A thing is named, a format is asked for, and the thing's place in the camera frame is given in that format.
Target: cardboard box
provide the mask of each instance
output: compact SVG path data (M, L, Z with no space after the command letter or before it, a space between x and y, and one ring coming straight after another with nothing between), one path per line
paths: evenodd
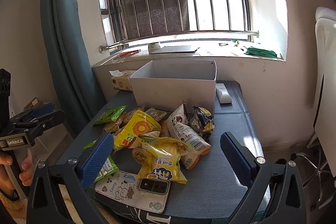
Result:
M112 75L111 80L114 89L132 91L132 85L129 78L135 72L136 70L124 70L122 72L118 70L110 71L110 74Z
M153 60L138 69L130 81L138 106L174 111L182 101L214 113L216 63L213 60Z
M26 105L23 110L29 110L29 109L32 109L32 108L37 108L37 107L40 107L40 106L43 106L43 102L42 101L39 101L37 98L34 98L33 100L31 100L29 102L28 105Z

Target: gray table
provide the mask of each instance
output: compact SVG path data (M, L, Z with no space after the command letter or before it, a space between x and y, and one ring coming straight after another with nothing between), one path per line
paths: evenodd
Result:
M212 146L211 151L207 155L201 156L193 170L188 171L181 167L188 182L186 185L172 183L164 212L165 217L184 218L182 223L186 223L185 218L193 219L191 223L196 223L195 219L206 220L204 222L197 221L198 223L211 223L211 221L212 223L217 221L220 223L220 220L230 216L247 190L247 187L239 183L221 151L219 139L223 132L231 131L237 140L242 145L247 146L255 156L263 156L258 135L239 84L235 81L218 82L225 84L232 98L232 104L220 104L216 97L214 114L216 128L209 142ZM127 104L127 111L136 107L133 93L119 92L113 97L77 136L60 158L58 164L65 163L71 157L79 157L83 152L83 146L100 136L104 125L92 126L96 118L108 109L125 104ZM113 155L113 159L121 170L135 174L140 170L141 166L133 159L131 149L118 151ZM103 203L108 203L107 205L110 207L117 203L109 203L106 199L101 200L101 198L97 197ZM269 191L266 192L258 211L266 208L268 200ZM113 210L123 214L123 212L118 212L115 207L113 207Z

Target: metal screw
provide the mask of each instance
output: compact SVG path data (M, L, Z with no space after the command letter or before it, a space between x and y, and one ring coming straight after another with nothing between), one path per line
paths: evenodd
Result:
M291 166L291 167L295 167L295 166L296 166L295 161L292 161L292 160L290 160L290 161L288 162L288 164L289 164L289 166Z
M263 157L258 157L257 162L259 162L260 164L264 164L266 160Z
M45 167L45 162L44 162L44 161L41 161L41 162L37 165L37 167L38 167L39 169Z
M68 163L71 164L71 165L75 164L76 162L77 162L76 158L70 158L70 159L68 159Z

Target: teal curtain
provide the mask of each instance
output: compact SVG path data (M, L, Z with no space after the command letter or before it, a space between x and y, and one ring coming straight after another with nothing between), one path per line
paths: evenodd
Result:
M42 32L53 84L78 134L105 105L82 38L77 0L40 0Z

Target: remote control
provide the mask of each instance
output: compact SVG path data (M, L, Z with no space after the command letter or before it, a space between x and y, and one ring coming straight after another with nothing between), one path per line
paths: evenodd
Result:
M216 94L221 104L232 103L232 99L223 83L216 84Z

